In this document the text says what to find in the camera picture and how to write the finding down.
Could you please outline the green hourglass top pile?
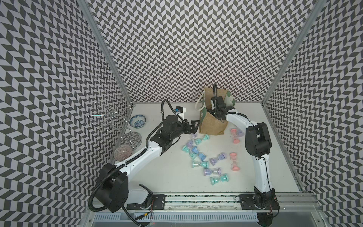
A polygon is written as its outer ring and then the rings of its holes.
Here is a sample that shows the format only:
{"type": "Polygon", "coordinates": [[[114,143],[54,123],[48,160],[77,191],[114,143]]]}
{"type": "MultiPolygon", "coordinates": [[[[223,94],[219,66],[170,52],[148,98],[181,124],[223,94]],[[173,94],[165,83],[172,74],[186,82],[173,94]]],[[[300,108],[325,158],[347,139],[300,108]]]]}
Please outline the green hourglass top pile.
{"type": "Polygon", "coordinates": [[[210,136],[208,134],[204,134],[201,138],[194,139],[194,143],[196,145],[200,145],[202,142],[207,141],[210,139],[210,136]]]}

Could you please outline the green hourglass pile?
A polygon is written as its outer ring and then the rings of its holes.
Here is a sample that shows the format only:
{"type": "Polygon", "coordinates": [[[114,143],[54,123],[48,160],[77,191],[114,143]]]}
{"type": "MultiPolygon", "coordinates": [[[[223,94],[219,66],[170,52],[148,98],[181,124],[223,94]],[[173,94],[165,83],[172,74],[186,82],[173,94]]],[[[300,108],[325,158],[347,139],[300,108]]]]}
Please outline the green hourglass pile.
{"type": "Polygon", "coordinates": [[[194,139],[194,143],[196,145],[200,145],[202,142],[207,141],[210,139],[210,136],[208,134],[204,134],[201,138],[194,139]]]}
{"type": "Polygon", "coordinates": [[[187,153],[192,160],[194,160],[197,157],[197,154],[191,151],[190,148],[187,147],[186,145],[183,146],[182,151],[187,153]]]}

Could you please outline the purple hourglass pile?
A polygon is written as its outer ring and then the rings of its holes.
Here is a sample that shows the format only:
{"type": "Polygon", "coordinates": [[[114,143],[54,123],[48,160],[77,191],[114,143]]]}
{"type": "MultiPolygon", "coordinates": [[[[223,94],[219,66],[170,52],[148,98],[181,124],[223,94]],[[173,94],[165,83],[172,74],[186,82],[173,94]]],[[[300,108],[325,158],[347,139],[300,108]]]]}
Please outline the purple hourglass pile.
{"type": "Polygon", "coordinates": [[[194,142],[197,139],[197,134],[196,133],[192,133],[190,134],[190,139],[186,142],[186,146],[188,148],[192,148],[194,146],[194,142]]]}

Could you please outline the blue hourglass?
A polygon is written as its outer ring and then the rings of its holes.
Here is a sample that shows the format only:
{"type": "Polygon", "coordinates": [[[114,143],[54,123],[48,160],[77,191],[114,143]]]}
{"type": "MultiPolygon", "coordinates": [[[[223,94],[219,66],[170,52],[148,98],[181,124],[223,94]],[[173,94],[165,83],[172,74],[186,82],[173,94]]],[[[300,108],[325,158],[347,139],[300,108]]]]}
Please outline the blue hourglass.
{"type": "Polygon", "coordinates": [[[200,152],[199,149],[196,146],[194,146],[192,148],[192,153],[193,153],[194,156],[198,156],[201,161],[204,161],[206,159],[206,157],[207,157],[205,154],[200,152]]]}

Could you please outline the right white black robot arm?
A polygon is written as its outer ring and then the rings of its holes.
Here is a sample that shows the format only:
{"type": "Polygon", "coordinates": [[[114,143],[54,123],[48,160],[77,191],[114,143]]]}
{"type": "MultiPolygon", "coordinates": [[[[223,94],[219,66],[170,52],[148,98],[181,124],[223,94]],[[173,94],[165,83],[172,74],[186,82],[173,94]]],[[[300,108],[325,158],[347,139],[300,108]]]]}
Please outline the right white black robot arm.
{"type": "Polygon", "coordinates": [[[279,210],[275,189],[270,179],[268,161],[272,142],[265,123],[254,123],[233,106],[227,106],[221,96],[212,101],[212,113],[220,121],[228,121],[238,129],[245,130],[245,148],[252,156],[255,171],[254,206],[260,210],[279,210]]]}

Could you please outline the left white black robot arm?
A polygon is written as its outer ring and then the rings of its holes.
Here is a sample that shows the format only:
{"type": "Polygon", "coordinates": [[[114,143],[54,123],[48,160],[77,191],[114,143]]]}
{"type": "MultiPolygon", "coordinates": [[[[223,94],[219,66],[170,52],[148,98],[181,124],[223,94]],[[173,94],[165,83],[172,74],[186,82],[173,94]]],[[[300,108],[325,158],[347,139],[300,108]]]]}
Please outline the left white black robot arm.
{"type": "Polygon", "coordinates": [[[200,121],[188,122],[178,115],[169,115],[147,136],[146,146],[117,165],[106,164],[100,171],[88,199],[93,212],[116,212],[129,204],[149,208],[153,192],[146,186],[132,185],[134,176],[148,163],[163,155],[182,134],[196,133],[200,121]]]}

